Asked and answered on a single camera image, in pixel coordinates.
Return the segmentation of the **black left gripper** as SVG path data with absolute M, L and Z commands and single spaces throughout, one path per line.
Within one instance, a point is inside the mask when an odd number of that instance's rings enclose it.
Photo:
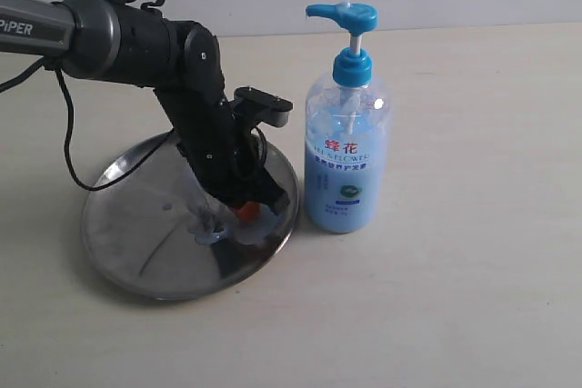
M 238 121 L 218 85 L 200 90 L 156 88 L 155 95 L 175 128 L 182 155 L 201 187 L 231 207 L 242 223 L 260 216 L 260 204 L 282 213 L 289 194 L 266 170 L 267 141 Z

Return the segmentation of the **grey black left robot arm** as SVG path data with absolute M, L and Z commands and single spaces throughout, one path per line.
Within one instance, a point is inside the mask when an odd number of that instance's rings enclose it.
M 289 205 L 266 170 L 259 126 L 283 126 L 293 106 L 250 86 L 228 99 L 218 40 L 200 23 L 127 0 L 1 0 L 1 49 L 35 55 L 61 77 L 152 89 L 207 193 L 233 209 Z

